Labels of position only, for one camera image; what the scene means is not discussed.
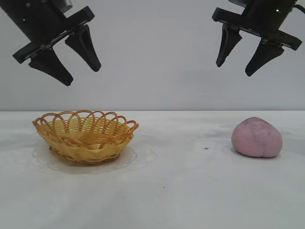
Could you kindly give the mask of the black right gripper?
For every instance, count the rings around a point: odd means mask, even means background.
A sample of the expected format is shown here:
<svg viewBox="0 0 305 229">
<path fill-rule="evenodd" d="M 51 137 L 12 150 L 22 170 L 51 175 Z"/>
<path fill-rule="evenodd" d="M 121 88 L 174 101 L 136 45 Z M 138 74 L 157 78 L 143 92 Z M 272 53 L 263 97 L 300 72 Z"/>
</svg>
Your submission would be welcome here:
<svg viewBox="0 0 305 229">
<path fill-rule="evenodd" d="M 216 59 L 221 67 L 228 55 L 242 39 L 240 30 L 261 37 L 259 45 L 246 66 L 245 73 L 252 76 L 269 61 L 282 55 L 283 46 L 297 50 L 302 41 L 279 28 L 292 9 L 295 0 L 232 0 L 233 4 L 244 7 L 242 14 L 216 8 L 212 19 L 221 22 L 222 39 Z"/>
</svg>

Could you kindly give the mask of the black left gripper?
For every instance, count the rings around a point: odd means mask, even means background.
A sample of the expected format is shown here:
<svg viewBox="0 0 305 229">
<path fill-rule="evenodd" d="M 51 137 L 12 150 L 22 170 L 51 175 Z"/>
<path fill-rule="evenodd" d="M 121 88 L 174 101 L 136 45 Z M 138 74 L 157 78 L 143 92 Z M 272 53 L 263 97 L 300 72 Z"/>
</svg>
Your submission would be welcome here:
<svg viewBox="0 0 305 229">
<path fill-rule="evenodd" d="M 72 8 L 70 0 L 2 0 L 0 7 L 30 40 L 30 44 L 13 54 L 17 62 L 23 63 L 34 53 L 47 48 L 31 57 L 29 67 L 50 75 L 65 86 L 70 86 L 73 81 L 72 75 L 61 63 L 55 51 L 48 48 L 74 30 L 65 40 L 65 44 L 94 72 L 101 69 L 90 28 L 86 24 L 95 17 L 88 6 L 69 17 L 64 13 Z"/>
</svg>

